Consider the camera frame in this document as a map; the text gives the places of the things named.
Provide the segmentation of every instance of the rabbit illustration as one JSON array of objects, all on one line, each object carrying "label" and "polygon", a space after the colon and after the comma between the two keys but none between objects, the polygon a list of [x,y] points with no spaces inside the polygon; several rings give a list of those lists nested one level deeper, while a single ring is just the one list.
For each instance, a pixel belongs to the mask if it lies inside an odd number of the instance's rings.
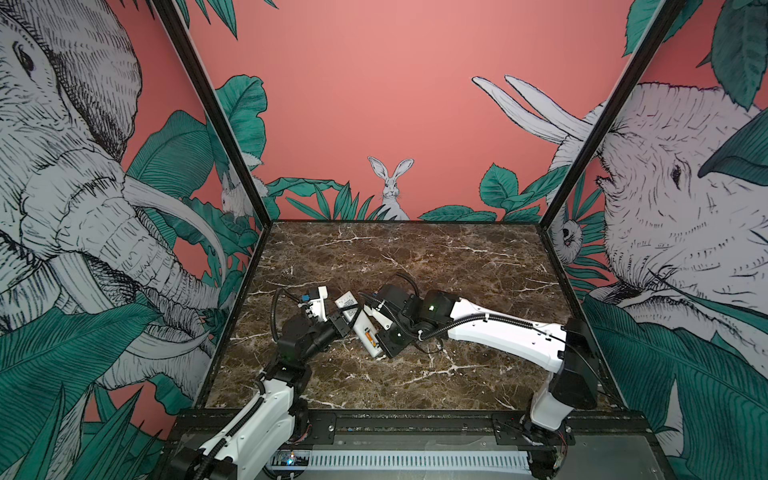
[{"label": "rabbit illustration", "polygon": [[413,166],[413,159],[409,158],[400,162],[395,169],[395,173],[389,176],[384,164],[374,157],[368,157],[373,171],[379,177],[384,179],[384,192],[382,194],[382,212],[389,209],[381,220],[410,220],[406,212],[402,211],[400,204],[397,203],[397,197],[400,196],[400,189],[397,187],[397,178],[408,171]]}]

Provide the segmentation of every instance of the brown marble surface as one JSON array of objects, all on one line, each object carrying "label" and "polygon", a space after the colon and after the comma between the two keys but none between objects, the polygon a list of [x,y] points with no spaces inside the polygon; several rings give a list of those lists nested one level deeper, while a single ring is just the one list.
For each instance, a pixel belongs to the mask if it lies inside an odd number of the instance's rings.
[{"label": "brown marble surface", "polygon": [[[407,283],[458,293],[487,308],[540,322],[565,323],[570,311],[533,226],[426,223],[278,223],[259,267],[208,407],[242,407],[274,351],[269,310],[278,286],[301,294],[327,285],[326,308],[347,290]],[[278,328],[296,306],[283,299]],[[436,348],[428,344],[430,350]],[[445,341],[432,355],[409,346],[395,359],[372,359],[354,334],[311,361],[304,396],[310,408],[525,409],[546,372],[476,343]]]}]

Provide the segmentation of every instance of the black cable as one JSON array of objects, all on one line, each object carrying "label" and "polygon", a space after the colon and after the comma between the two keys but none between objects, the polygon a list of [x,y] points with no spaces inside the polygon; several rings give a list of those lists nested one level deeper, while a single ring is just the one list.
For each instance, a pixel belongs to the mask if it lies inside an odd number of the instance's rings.
[{"label": "black cable", "polygon": [[[261,382],[261,380],[256,381],[256,385],[259,387],[259,399],[256,401],[256,403],[253,404],[253,406],[248,409],[245,415],[243,415],[243,418],[238,420],[237,423],[229,429],[227,432],[227,436],[231,437],[235,433],[237,433],[238,430],[240,430],[243,425],[250,420],[251,417],[253,417],[253,414],[256,413],[256,411],[261,407],[261,404],[264,403],[264,397],[263,395],[266,393],[266,389],[264,388],[264,384]],[[200,463],[200,467],[197,469],[197,472],[195,473],[195,476],[193,480],[202,480],[202,478],[205,476],[205,471],[208,470],[210,467],[210,463],[216,458],[216,455],[219,453],[219,451],[227,446],[227,440],[221,439],[219,440],[216,445],[207,453],[203,461]]]},{"label": "black cable", "polygon": [[400,278],[404,279],[406,282],[410,283],[411,286],[413,287],[413,293],[416,296],[419,296],[419,286],[416,285],[416,280],[414,280],[412,276],[408,275],[407,273],[403,273],[403,272],[395,273],[395,275],[399,276]]},{"label": "black cable", "polygon": [[275,290],[275,295],[272,297],[272,306],[270,307],[270,331],[272,332],[272,340],[277,343],[280,337],[277,335],[277,302],[280,300],[280,296],[285,295],[296,303],[301,303],[301,300],[296,298],[291,292],[278,288]]}]

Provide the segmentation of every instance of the tropical leaf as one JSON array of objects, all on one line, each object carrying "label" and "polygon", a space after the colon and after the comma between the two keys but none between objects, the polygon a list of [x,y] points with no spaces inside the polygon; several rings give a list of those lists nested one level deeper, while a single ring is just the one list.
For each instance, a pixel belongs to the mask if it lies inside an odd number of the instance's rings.
[{"label": "tropical leaf", "polygon": [[[266,111],[266,93],[261,79],[237,75],[218,88],[216,94],[242,152],[261,158],[266,144],[264,120],[259,117]],[[217,157],[216,162],[217,169],[219,165],[224,171],[229,169],[227,156]]]},{"label": "tropical leaf", "polygon": [[568,282],[571,284],[572,287],[580,288],[582,290],[587,290],[588,292],[591,292],[592,290],[597,288],[595,285],[592,285],[589,282],[585,282],[584,280],[579,280],[575,278],[569,278]]},{"label": "tropical leaf", "polygon": [[528,192],[526,194],[512,195],[509,198],[505,198],[502,202],[502,208],[507,212],[517,210],[520,207],[530,205],[537,199],[535,198],[536,192]]},{"label": "tropical leaf", "polygon": [[528,185],[520,195],[533,194],[531,200],[538,200],[539,198],[547,196],[563,183],[569,168],[569,165],[563,165],[562,167],[550,170],[541,176],[541,178]]},{"label": "tropical leaf", "polygon": [[504,215],[505,222],[538,222],[540,220],[538,216],[539,207],[525,208],[523,210],[515,210]]},{"label": "tropical leaf", "polygon": [[159,318],[154,309],[135,303],[94,315],[65,315],[53,308],[0,336],[0,435],[5,439],[0,472],[30,449],[62,385],[69,411],[144,327]]},{"label": "tropical leaf", "polygon": [[502,202],[518,194],[518,176],[496,164],[485,172],[480,182],[480,198],[490,207],[502,208]]},{"label": "tropical leaf", "polygon": [[725,339],[722,336],[720,336],[720,334],[718,332],[715,332],[715,334],[710,339],[710,342],[712,342],[713,345],[719,346],[721,349],[723,349],[723,350],[725,350],[727,352],[731,352],[735,356],[737,356],[740,359],[742,359],[744,362],[749,363],[744,358],[744,355],[742,355],[739,350],[736,350],[735,348],[733,348],[730,345],[730,343],[726,342]]},{"label": "tropical leaf", "polygon": [[235,19],[235,8],[232,5],[232,0],[208,0],[208,3],[216,15],[219,15],[221,21],[230,29],[232,35],[237,38],[237,20]]},{"label": "tropical leaf", "polygon": [[575,278],[582,278],[582,279],[599,278],[603,280],[608,280],[608,278],[606,278],[605,275],[591,268],[574,268],[572,266],[566,266],[564,268],[565,268],[565,271],[568,273],[568,275],[573,276]]},{"label": "tropical leaf", "polygon": [[731,99],[749,109],[768,67],[768,9],[726,0],[712,37],[712,70]]},{"label": "tropical leaf", "polygon": [[594,206],[594,202],[598,201],[598,198],[600,197],[600,194],[603,193],[603,189],[598,188],[594,192],[590,194],[589,197],[587,197],[587,200],[584,200],[584,203],[578,208],[575,218],[579,219],[582,215],[586,215],[589,209],[591,209]]},{"label": "tropical leaf", "polygon": [[466,215],[461,215],[456,219],[457,222],[495,222],[496,213],[494,212],[471,212]]},{"label": "tropical leaf", "polygon": [[364,220],[366,218],[366,215],[368,213],[368,206],[371,203],[371,200],[373,200],[373,195],[368,197],[368,200],[366,200],[362,206],[360,207],[360,211],[357,212],[357,218],[355,220]]},{"label": "tropical leaf", "polygon": [[[204,204],[199,198],[194,198],[192,200],[183,199],[182,201],[210,225],[221,242],[221,247],[226,255],[232,255],[234,253],[245,253],[248,255],[247,248],[240,245],[240,238],[245,233],[252,231],[250,226],[245,227],[242,223],[236,221],[235,216],[232,213],[225,214],[212,204]],[[168,226],[176,231],[176,235],[178,235],[179,238],[183,238],[192,245],[199,243],[206,252],[210,252],[213,249],[213,246],[208,239],[202,233],[197,231],[197,228],[192,227],[184,220],[171,215],[161,215]]]},{"label": "tropical leaf", "polygon": [[628,406],[642,410],[654,431],[664,426],[677,381],[685,465],[693,475],[763,476],[768,450],[754,439],[768,438],[768,380],[685,329],[635,323],[617,306],[589,296],[582,306]]},{"label": "tropical leaf", "polygon": [[718,172],[768,186],[768,110],[761,111],[704,162],[699,178]]},{"label": "tropical leaf", "polygon": [[309,215],[310,217],[316,219],[316,220],[330,220],[328,217],[324,217],[322,213],[319,211],[313,209],[312,207],[309,207],[308,205],[302,204],[298,200],[294,200],[293,198],[286,198],[288,200],[288,203],[293,205],[294,207],[298,208],[305,214]]},{"label": "tropical leaf", "polygon": [[590,245],[589,247],[582,247],[579,250],[579,255],[586,257],[587,255],[594,255],[596,253],[604,253],[605,245]]},{"label": "tropical leaf", "polygon": [[210,24],[210,17],[208,16],[208,10],[205,8],[205,0],[194,0],[194,1],[197,3],[197,6],[200,7],[200,10],[203,12],[203,15],[205,15],[205,19],[208,20],[208,23]]},{"label": "tropical leaf", "polygon": [[343,187],[334,180],[310,180],[308,178],[281,177],[266,185],[270,190],[270,197],[279,197],[290,190],[300,197],[311,197],[315,194],[315,186],[320,190],[332,188],[341,190]]},{"label": "tropical leaf", "polygon": [[187,8],[187,0],[176,0],[176,4],[179,5],[179,10],[181,10],[181,16],[184,17],[184,23],[187,24],[187,28],[189,28],[190,27],[190,11]]},{"label": "tropical leaf", "polygon": [[388,213],[389,208],[384,209],[384,205],[379,205],[368,217],[366,217],[366,220],[381,220]]},{"label": "tropical leaf", "polygon": [[460,217],[471,214],[472,209],[463,205],[445,205],[423,214],[419,218],[428,222],[453,222]]},{"label": "tropical leaf", "polygon": [[103,424],[75,461],[66,480],[100,480],[106,478],[104,473],[121,450],[123,437],[131,424],[131,416],[140,394],[141,390],[136,392]]},{"label": "tropical leaf", "polygon": [[179,110],[144,142],[126,175],[173,198],[188,198],[213,167],[205,125]]},{"label": "tropical leaf", "polygon": [[586,174],[581,174],[576,182],[576,190],[574,191],[574,218],[578,219],[579,206],[581,205],[581,194],[584,192],[584,180]]},{"label": "tropical leaf", "polygon": [[18,467],[16,476],[18,480],[45,480],[48,474],[48,466],[53,458],[56,438],[61,428],[61,420],[64,419],[64,386],[58,391],[56,401],[43,424],[38,437],[32,443],[32,447],[24,457],[24,461]]},{"label": "tropical leaf", "polygon": [[683,25],[690,20],[692,16],[694,16],[694,13],[696,13],[696,10],[699,9],[701,6],[701,2],[703,0],[686,0],[685,5],[683,6],[683,9],[680,11],[680,14],[677,16],[677,18],[674,19],[674,22],[672,26],[670,26],[669,31],[667,32],[667,36],[664,37],[664,41],[669,40],[674,36],[674,34],[677,33],[678,30],[680,30]]},{"label": "tropical leaf", "polygon": [[[702,0],[686,0],[683,9],[675,18],[674,23],[670,26],[667,35],[664,37],[664,41],[672,38],[685,25],[701,6],[701,2]],[[643,37],[643,33],[645,33],[645,28],[654,17],[659,3],[660,0],[634,0],[632,2],[629,15],[627,16],[627,47],[624,49],[625,55],[633,53],[637,48],[637,44],[640,43],[640,39]]]},{"label": "tropical leaf", "polygon": [[[323,195],[323,193],[318,189],[317,190],[317,197],[318,199]],[[333,204],[333,219],[341,218],[344,220],[344,213],[349,209],[349,201],[352,198],[352,189],[349,187],[349,182],[342,187],[341,191],[338,195],[336,195],[336,202]],[[326,210],[328,210],[328,202],[326,201]]]},{"label": "tropical leaf", "polygon": [[609,271],[608,266],[605,265],[602,262],[598,262],[597,260],[591,259],[589,257],[576,257],[576,261],[574,261],[574,265],[581,265],[581,266],[596,266],[597,268],[601,268],[603,270]]},{"label": "tropical leaf", "polygon": [[168,415],[177,415],[182,409],[192,406],[192,399],[185,396],[178,385],[164,374],[149,379],[155,386],[154,398],[163,404]]}]

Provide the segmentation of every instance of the elephant eye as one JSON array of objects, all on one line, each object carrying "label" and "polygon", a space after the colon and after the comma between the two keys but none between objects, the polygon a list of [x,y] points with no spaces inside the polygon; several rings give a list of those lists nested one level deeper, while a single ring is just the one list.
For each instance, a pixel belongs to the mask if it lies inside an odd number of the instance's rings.
[{"label": "elephant eye", "polygon": [[680,165],[675,165],[672,169],[672,181],[674,182],[675,186],[677,186],[677,189],[680,189]]},{"label": "elephant eye", "polygon": [[18,42],[14,42],[13,52],[16,54],[16,58],[18,58],[18,62],[22,64],[22,67],[26,70],[27,75],[31,78],[31,73],[35,69],[35,63],[32,61],[31,57],[27,55],[27,52],[24,51],[24,46]]}]

